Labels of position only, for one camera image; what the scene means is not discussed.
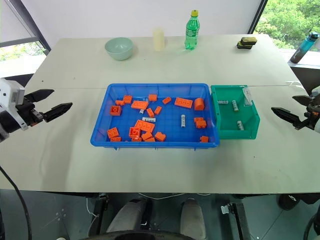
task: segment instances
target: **yellow bottle cap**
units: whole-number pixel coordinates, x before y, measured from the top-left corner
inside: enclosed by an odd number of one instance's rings
[[[198,10],[192,10],[191,17],[198,17]]]

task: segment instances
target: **water bottle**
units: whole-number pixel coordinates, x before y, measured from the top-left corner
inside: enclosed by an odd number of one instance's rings
[[[198,20],[198,10],[191,11],[191,18],[185,27],[185,49],[194,49],[197,45],[200,23]]]
[[[315,31],[309,32],[309,35],[306,36],[305,40],[301,43],[298,49],[295,51],[293,56],[290,58],[290,61],[294,64],[297,64],[303,56],[308,52],[308,50],[312,47],[315,41],[320,37]]]

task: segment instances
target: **orange building block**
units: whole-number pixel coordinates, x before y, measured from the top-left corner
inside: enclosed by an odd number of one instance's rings
[[[203,111],[205,109],[205,102],[204,99],[199,97],[194,100],[194,110],[195,111]]]
[[[136,121],[135,127],[140,128],[142,131],[152,133],[152,131],[155,128],[155,125],[151,122],[138,120],[138,121]]]
[[[154,138],[157,139],[158,141],[160,142],[163,142],[165,139],[166,139],[166,135],[163,134],[162,132],[157,132],[155,135],[154,135]]]
[[[106,133],[108,134],[108,137],[110,139],[114,138],[114,137],[119,137],[119,132],[118,132],[118,129],[116,127],[113,127],[111,129],[109,129]]]
[[[110,115],[120,116],[121,115],[121,107],[120,106],[111,106]]]
[[[154,113],[159,115],[159,113],[161,112],[162,107],[161,106],[157,106],[156,109],[154,110]]]
[[[196,123],[197,121],[204,121],[205,119],[203,117],[195,117],[193,120]]]
[[[139,127],[130,127],[129,130],[129,137],[130,138],[138,138],[140,137],[140,128]]]
[[[166,97],[165,99],[162,100],[163,104],[168,104],[171,102],[171,97]]]
[[[152,109],[150,107],[146,110],[146,112],[148,113],[150,118],[154,118],[155,117],[155,114],[154,114],[154,112],[152,111]]]
[[[208,141],[209,141],[209,137],[208,136],[200,137],[200,143],[207,143]]]
[[[110,142],[121,142],[121,137],[120,136],[114,136],[110,138]]]
[[[192,103],[192,100],[177,97],[175,99],[174,105],[190,109],[192,107]]]
[[[133,101],[133,103],[131,104],[131,108],[133,109],[143,109],[146,110],[148,107],[149,102],[148,101]]]
[[[155,142],[155,138],[154,137],[150,137],[147,140],[144,140],[145,142]]]
[[[125,105],[125,102],[123,100],[115,100],[115,105],[123,106]]]
[[[141,137],[142,137],[143,141],[145,141],[149,138],[152,138],[152,134],[151,134],[151,132],[147,131],[146,133],[142,134]]]
[[[157,94],[149,94],[149,102],[156,102]]]
[[[142,138],[141,137],[133,137],[131,138],[131,142],[141,142]]]
[[[130,95],[124,95],[124,96],[123,96],[123,101],[124,101],[125,104],[131,104],[132,96],[130,96]]]
[[[205,120],[199,120],[195,122],[195,127],[197,129],[204,129],[207,127],[207,122]]]

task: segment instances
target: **black cable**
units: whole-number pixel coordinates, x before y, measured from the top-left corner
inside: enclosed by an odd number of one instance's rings
[[[32,230],[31,230],[31,221],[30,221],[30,216],[28,213],[28,209],[27,209],[27,205],[25,203],[24,198],[22,197],[17,185],[14,183],[14,181],[11,180],[11,178],[8,176],[8,174],[5,172],[5,170],[0,166],[0,171],[2,172],[2,174],[6,177],[6,179],[9,181],[9,183],[11,183],[11,185],[13,186],[16,194],[18,195],[21,204],[23,206],[23,210],[24,210],[24,215],[25,215],[25,219],[26,219],[26,225],[28,228],[28,240],[32,240]]]
[[[310,218],[308,224],[306,225],[305,230],[304,230],[304,234],[303,234],[303,240],[308,240],[309,232],[310,232],[312,224],[314,223],[315,218],[316,218],[316,214]]]

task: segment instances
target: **white tag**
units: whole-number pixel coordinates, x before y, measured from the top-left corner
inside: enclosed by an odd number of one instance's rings
[[[242,88],[243,94],[245,96],[244,98],[244,105],[245,106],[252,106],[252,97],[251,97],[251,92],[249,88],[246,86]]]

